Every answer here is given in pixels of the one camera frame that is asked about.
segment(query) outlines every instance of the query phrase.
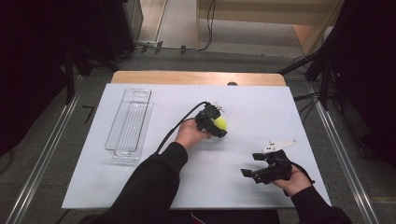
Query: clear plastic container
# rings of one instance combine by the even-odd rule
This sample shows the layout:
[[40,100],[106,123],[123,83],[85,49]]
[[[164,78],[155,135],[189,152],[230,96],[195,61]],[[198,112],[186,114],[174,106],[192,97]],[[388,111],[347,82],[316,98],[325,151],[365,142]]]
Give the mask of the clear plastic container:
[[106,141],[115,160],[140,160],[152,107],[151,90],[125,90]]

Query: yellow ball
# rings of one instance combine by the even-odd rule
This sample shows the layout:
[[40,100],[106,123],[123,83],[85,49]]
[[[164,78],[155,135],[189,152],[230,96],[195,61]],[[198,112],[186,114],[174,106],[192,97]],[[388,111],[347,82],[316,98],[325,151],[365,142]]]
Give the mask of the yellow ball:
[[225,121],[224,118],[218,117],[217,119],[213,120],[213,123],[220,129],[226,130],[227,129],[227,122]]

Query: black cable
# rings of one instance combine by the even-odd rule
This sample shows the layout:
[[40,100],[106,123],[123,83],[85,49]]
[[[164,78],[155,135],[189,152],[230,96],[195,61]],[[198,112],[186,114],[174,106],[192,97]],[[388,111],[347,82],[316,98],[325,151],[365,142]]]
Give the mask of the black cable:
[[312,104],[311,107],[308,109],[308,112],[306,112],[305,117],[303,119],[303,125],[305,124],[305,120],[308,117],[309,112],[311,112],[312,108],[314,108],[315,104],[319,101],[319,98],[315,98],[314,100],[312,100]]
[[315,91],[315,92],[309,93],[307,95],[294,96],[293,100],[294,100],[294,102],[297,102],[297,101],[301,101],[301,100],[306,99],[306,98],[310,98],[312,96],[319,96],[319,92]]
[[[209,26],[209,14],[210,14],[210,9],[213,7],[212,10],[212,21],[210,22]],[[206,16],[206,23],[207,23],[207,30],[209,31],[209,40],[206,43],[206,46],[202,49],[198,50],[205,50],[207,49],[211,44],[212,44],[212,36],[213,36],[213,19],[215,18],[215,10],[216,10],[216,0],[213,0],[212,3],[210,3],[209,10],[207,11],[207,16]]]
[[62,214],[62,216],[58,219],[58,221],[56,221],[55,224],[60,224],[62,222],[62,220],[64,219],[64,217],[71,211],[71,209],[67,209],[66,211],[64,211],[64,213]]
[[13,155],[13,153],[12,153],[12,150],[10,150],[10,151],[9,151],[9,159],[8,159],[8,162],[7,162],[6,166],[5,166],[3,169],[1,169],[0,175],[2,175],[3,172],[6,171],[6,170],[9,168],[9,166],[11,165],[11,163],[12,163],[13,160],[14,160],[14,155]]
[[190,112],[187,113],[186,116],[184,116],[183,119],[181,119],[181,120],[177,123],[177,125],[176,125],[173,129],[171,129],[171,131],[169,131],[169,133],[168,133],[168,134],[165,136],[165,138],[161,141],[160,145],[158,146],[158,148],[157,148],[157,150],[154,152],[154,154],[159,154],[159,153],[160,153],[161,148],[163,147],[163,145],[165,144],[165,142],[168,140],[168,138],[172,135],[172,133],[176,130],[176,128],[177,128],[181,123],[183,123],[184,121],[189,120],[189,119],[186,119],[186,118],[187,118],[196,108],[198,108],[198,106],[200,106],[200,105],[206,105],[206,104],[208,104],[208,102],[203,101],[203,102],[199,103],[198,105],[196,105],[192,110],[190,110]]
[[[215,18],[215,9],[216,9],[216,0],[212,0],[212,2],[210,3],[210,7],[209,10],[207,11],[207,15],[206,15],[206,23],[207,23],[207,29],[209,30],[209,39],[206,43],[206,46],[201,48],[201,49],[175,49],[175,48],[163,48],[163,47],[153,47],[153,46],[149,46],[149,45],[139,45],[140,47],[146,47],[149,49],[173,49],[173,50],[193,50],[193,51],[202,51],[207,49],[211,44],[212,44],[212,36],[213,36],[213,20]],[[209,15],[210,15],[210,10],[212,10],[212,16],[209,19]]]
[[291,161],[290,163],[292,165],[294,165],[297,169],[299,169],[308,178],[308,180],[309,180],[309,182],[311,182],[311,184],[315,184],[316,181],[313,180],[311,178],[311,176],[309,176],[308,172],[303,168],[303,166],[301,166],[301,165],[299,165],[299,164],[297,164],[297,163],[295,163],[293,161]]
[[[121,58],[119,61],[117,61],[117,62],[115,63],[115,65],[118,65],[118,64],[122,63],[122,62],[123,62],[125,59],[127,59],[130,55],[132,55],[132,54],[134,54],[134,53],[136,53],[136,52],[138,52],[138,51],[140,51],[140,50],[142,50],[142,49],[143,49],[143,48],[138,48],[138,49],[135,49],[135,50],[132,51],[132,52],[129,52],[129,53],[125,54],[125,55],[123,56],[123,58]],[[103,67],[102,64],[99,64],[99,63],[92,63],[92,62],[90,62],[90,66],[91,66],[92,68]]]
[[[291,62],[291,64],[294,64],[294,62],[295,62],[297,59],[299,59],[299,58],[304,58],[304,59],[306,59],[304,55],[298,56],[298,57],[296,57],[296,58],[293,59],[293,61]],[[300,72],[297,68],[295,69],[295,71],[298,72],[298,73],[300,73],[301,75],[305,75],[304,72]]]
[[305,111],[309,106],[311,106],[311,105],[314,103],[314,101],[315,101],[316,99],[317,99],[317,98],[315,97],[314,99],[312,99],[312,100],[309,102],[309,104],[307,104],[306,106],[304,106],[303,109],[299,110],[299,111],[298,111],[299,115],[301,115],[301,114],[303,113],[303,111]]

